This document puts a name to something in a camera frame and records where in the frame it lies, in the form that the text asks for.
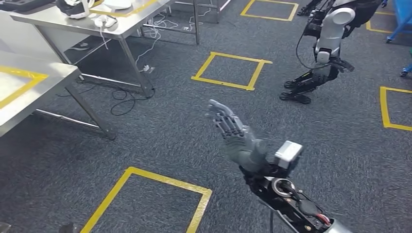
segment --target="red wire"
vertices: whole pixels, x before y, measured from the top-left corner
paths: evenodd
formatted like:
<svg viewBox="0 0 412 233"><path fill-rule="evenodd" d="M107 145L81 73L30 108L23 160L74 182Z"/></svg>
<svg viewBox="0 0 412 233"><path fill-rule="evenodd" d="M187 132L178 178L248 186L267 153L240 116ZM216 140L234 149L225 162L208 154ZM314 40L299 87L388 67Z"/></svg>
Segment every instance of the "red wire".
<svg viewBox="0 0 412 233"><path fill-rule="evenodd" d="M327 226L330 225L330 222L327 220L325 216L318 214L317 217L320 218Z"/></svg>

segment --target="robotic hand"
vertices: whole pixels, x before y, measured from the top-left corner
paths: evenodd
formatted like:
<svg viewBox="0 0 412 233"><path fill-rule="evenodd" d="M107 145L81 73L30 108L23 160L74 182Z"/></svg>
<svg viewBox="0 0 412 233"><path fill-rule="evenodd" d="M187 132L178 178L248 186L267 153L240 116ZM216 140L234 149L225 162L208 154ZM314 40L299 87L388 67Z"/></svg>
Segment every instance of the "robotic hand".
<svg viewBox="0 0 412 233"><path fill-rule="evenodd" d="M275 155L270 155L264 141L257 139L227 106L209 100L207 116L223 136L226 154L239 165L250 190L295 233L352 233L337 219L324 215L318 205L286 179L297 163L301 145L286 141Z"/></svg>
<svg viewBox="0 0 412 233"><path fill-rule="evenodd" d="M313 47L316 64L314 67L305 66L309 68L307 73L285 82L285 88L291 91L282 93L281 100L309 104L310 98L303 93L336 79L339 72L353 71L355 68L340 58L341 41L355 28L369 21L382 0L326 0L326 9L323 10L322 6L321 9L313 10L320 2L321 0L313 0L300 12L304 15L311 11L301 39L304 35L316 37L317 42Z"/></svg>

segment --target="gray carpet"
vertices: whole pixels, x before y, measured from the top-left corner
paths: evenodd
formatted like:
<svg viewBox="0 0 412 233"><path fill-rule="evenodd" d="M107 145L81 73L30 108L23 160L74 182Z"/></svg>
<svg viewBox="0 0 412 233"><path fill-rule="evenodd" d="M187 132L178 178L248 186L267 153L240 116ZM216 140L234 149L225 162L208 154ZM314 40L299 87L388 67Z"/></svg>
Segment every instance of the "gray carpet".
<svg viewBox="0 0 412 233"><path fill-rule="evenodd" d="M312 104L282 102L283 83L305 72L294 46L305 17L277 21L241 17L248 0L231 2L220 24L213 12L202 18L201 45L191 35L162 32L155 48L139 61L155 67L147 77L156 95L139 101L127 115L113 116L118 103L112 89L96 87L83 94L95 111L118 132L115 141L90 129L30 116L0 138L0 220L12 233L54 233L73 221L83 226L129 166L172 177L213 191L198 232L269 232L269 210L244 184L235 164L227 161L222 140L203 117L208 99L230 106L271 152L285 141L303 144L305 151L292 173L303 189L354 232L409 233L411 224L411 132L382 125L379 87L412 90L412 81L398 75L410 61L408 35L385 44L384 33L364 26L343 42L342 57L356 67L309 94ZM303 6L307 1L298 1ZM255 3L253 14L284 17L285 8L268 11ZM188 26L190 13L174 12L172 21ZM382 16L373 27L393 29ZM153 40L129 38L136 56ZM311 61L313 39L305 38L300 53ZM120 46L110 42L85 59L85 73L134 81ZM210 51L265 59L255 91L193 81ZM208 77L248 82L255 66L219 58L207 68ZM79 91L90 84L76 84ZM388 93L393 123L412 125L412 94ZM125 111L131 103L121 105ZM71 98L51 100L45 110L88 120ZM94 232L184 232L200 196L144 178L133 177L100 218ZM275 232L291 232L275 219Z"/></svg>

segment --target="black cable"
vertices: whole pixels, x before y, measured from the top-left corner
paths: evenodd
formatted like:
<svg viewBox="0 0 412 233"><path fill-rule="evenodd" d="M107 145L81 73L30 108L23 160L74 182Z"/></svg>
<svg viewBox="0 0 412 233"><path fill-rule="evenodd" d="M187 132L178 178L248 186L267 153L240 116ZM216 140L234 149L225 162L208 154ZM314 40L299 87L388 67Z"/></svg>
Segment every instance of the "black cable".
<svg viewBox="0 0 412 233"><path fill-rule="evenodd" d="M90 90L92 90L93 88L95 88L95 87L97 87L97 86L110 86L110 87L116 88L117 90L112 91L112 98L115 99L115 100L122 100L122 101L119 102L119 103L117 103L117 104L115 104L115 105L113 105L113 106L111 107L111 109L110 109L110 114L118 117L118 116L122 116L122 115L125 115L125 114L128 114L129 112L131 112L131 111L134 109L135 105L136 105L136 101L139 101L139 100L148 100L148 99L151 99L153 96L155 96L156 89L155 89L155 87L153 86L152 82L151 82L150 80L148 80L148 81L149 81L149 83L150 83L150 86L152 86L151 90L153 91L153 94L152 94L151 96L149 96L149 97L141 98L141 99L135 98L135 96L132 94L131 91L125 90L125 89L123 89L123 88L121 88L121 87L119 87L119 86L117 86L117 85L111 84L111 83L95 83L93 87L89 88L89 89L86 90L86 91L80 92L79 94L82 94L82 93L85 93L85 92L87 92L87 91L90 91ZM122 92L122 93L124 93L124 95L123 95L122 97L117 97L117 96L116 96L116 93L118 93L118 92ZM131 98L131 99L128 99L128 100L124 100L124 99L127 98L128 95L130 95L132 98ZM66 96L57 95L57 96L59 96L59 97L68 97L68 96L71 96L71 95L66 95ZM115 109L117 106L119 106L119 105L121 105L121 104L124 104L124 103L126 103L126 102L129 102L129 101L132 101L132 102L133 102L133 105L130 107L129 110L127 110L126 112L120 113L120 114L114 113L114 109Z"/></svg>
<svg viewBox="0 0 412 233"><path fill-rule="evenodd" d="M323 5L321 6L320 9L322 9L327 2L329 2L329 0L325 1L325 2L323 3ZM312 21L313 21L314 19L315 19L315 18L313 17L312 20L310 20L309 23L307 23L307 25L309 25L310 23L312 23ZM299 44L300 44L300 41L301 41L302 38L303 38L303 34L304 34L304 33L305 33L305 30L303 30L302 34L300 35L300 38L299 38L299 40L298 40L298 42L297 42L297 44L296 44L296 48L295 48L296 58L297 58L297 60L300 62L300 64L303 65L306 69L310 69L310 70L321 69L321 68L324 68L324 67L326 67L326 66L329 66L330 64L326 64L326 65L321 66L321 67L309 67L309 66L305 65L305 64L302 62L302 60L300 59L299 54L298 54L298 49L299 49Z"/></svg>
<svg viewBox="0 0 412 233"><path fill-rule="evenodd" d="M87 89L86 91L82 91L82 92L79 92L79 94L83 94L83 93L86 93L86 92L88 92L88 91L91 91L91 90L93 90L95 87L97 86L97 84L95 84L94 86L92 86L91 88L89 88L89 89ZM58 94L56 94L58 97L69 97L69 96L71 96L71 95L58 95Z"/></svg>
<svg viewBox="0 0 412 233"><path fill-rule="evenodd" d="M155 94L156 94L156 89L153 87L153 84L152 84L150 81L149 81L149 83L150 83L150 85L152 86L152 89L151 89L151 90L153 91L153 94L152 94L151 96L146 97L146 98L143 98L143 99L135 98L135 96L134 96L130 91L126 91L126 90L124 90L123 88L114 85L114 86L116 86L119 90L113 91L113 92L112 92L112 97L113 97L115 100L122 100L122 102L113 105L113 107L110 109L110 114L112 114L112 115L114 115L114 116L117 116L117 117L118 117L118 116L125 115L125 114L128 114L128 113L131 112L131 111L133 110L133 108L135 107L136 101L139 101L139 100L148 100L148 99L151 99L153 96L155 96ZM115 93L116 93L117 91L123 91L123 92L125 93L124 97L117 98L117 97L115 96ZM124 100L124 99L126 99L126 97L127 97L128 94L129 94L132 98L129 99L129 100ZM115 114L115 113L113 112L113 110L114 110L117 106L119 106L119 105L121 105L121 104L123 104L123 103L129 102L129 101L133 101L133 105L132 105L132 107L131 107L129 110L127 110L127 111L124 112L124 113L120 113L120 114Z"/></svg>

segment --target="metal table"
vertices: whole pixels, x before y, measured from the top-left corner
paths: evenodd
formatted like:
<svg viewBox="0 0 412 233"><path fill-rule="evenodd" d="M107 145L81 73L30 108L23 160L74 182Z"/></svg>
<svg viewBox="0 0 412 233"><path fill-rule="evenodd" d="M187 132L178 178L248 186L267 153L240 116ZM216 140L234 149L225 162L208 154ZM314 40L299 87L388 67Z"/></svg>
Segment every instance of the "metal table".
<svg viewBox="0 0 412 233"><path fill-rule="evenodd" d="M106 78L101 78L98 76L93 75L85 75L92 78L103 79L105 81L112 81L116 83L123 83L129 84L132 86L138 86L142 89L143 94L146 97L151 95L153 91L153 87L151 87L148 80L139 72L139 69L135 65L135 60L132 55L132 52L129 49L129 46L126 43L126 38L133 33L136 33L137 30L144 25L148 19L153 18L163 10L167 9L171 4L173 4L176 0L142 0L145 2L144 7L142 7L140 0L133 0L132 1L132 8L127 10L116 11L114 14L108 13L107 15L115 15L116 19L118 20L115 25L110 28L103 28L102 36L109 40L115 39L118 40L123 48L125 55L127 56L130 65L133 67L137 80L139 84L131 84L131 83L124 83L120 81L110 80ZM193 0L193 11L194 11L194 23L195 23L195 32L183 31L178 29L169 29L169 28L161 28L165 30L171 31L179 31L183 33L193 33L196 35L196 43L199 44L199 20L198 20L198 10L197 10L197 0ZM25 22L33 24L40 34L44 37L44 39L48 42L50 47L54 50L57 56L62 60L65 64L76 64L79 61L83 60L85 57L93 53L95 50L103 46L103 43L98 46L97 48L91 50L86 56L80 59L77 62L72 63L67 56L65 56L63 51L60 51L55 43L51 40L51 38L47 35L44 28L54 28L63 31L69 31L74 33L83 33L87 35L93 36L101 36L100 28L96 27L94 24L93 19L90 17L82 18L82 19L70 19L67 16L63 15L60 10L54 5L47 5L38 9L35 9L35 12L27 12L25 14L19 13L11 13L10 16L15 21Z"/></svg>
<svg viewBox="0 0 412 233"><path fill-rule="evenodd" d="M75 66L0 51L0 136L31 113L39 112L100 129L109 139L114 139L115 134L108 125L71 85L79 75L80 71ZM37 109L44 101L64 88L97 125Z"/></svg>

